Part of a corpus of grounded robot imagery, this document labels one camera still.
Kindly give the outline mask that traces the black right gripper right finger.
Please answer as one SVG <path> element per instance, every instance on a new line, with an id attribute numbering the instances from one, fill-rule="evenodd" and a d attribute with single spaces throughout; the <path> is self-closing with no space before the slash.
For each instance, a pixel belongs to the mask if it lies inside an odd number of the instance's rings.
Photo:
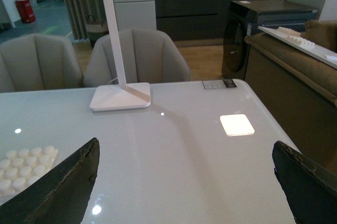
<path id="1" fill-rule="evenodd" d="M 336 175 L 282 141 L 272 159 L 295 222 L 336 223 Z"/>

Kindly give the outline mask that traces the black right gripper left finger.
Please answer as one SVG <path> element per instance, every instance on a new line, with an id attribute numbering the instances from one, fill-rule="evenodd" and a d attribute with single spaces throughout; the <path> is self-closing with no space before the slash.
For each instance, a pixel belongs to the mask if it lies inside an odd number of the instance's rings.
<path id="1" fill-rule="evenodd" d="M 93 138 L 1 205 L 1 223 L 81 223 L 99 162 L 100 143 Z"/>

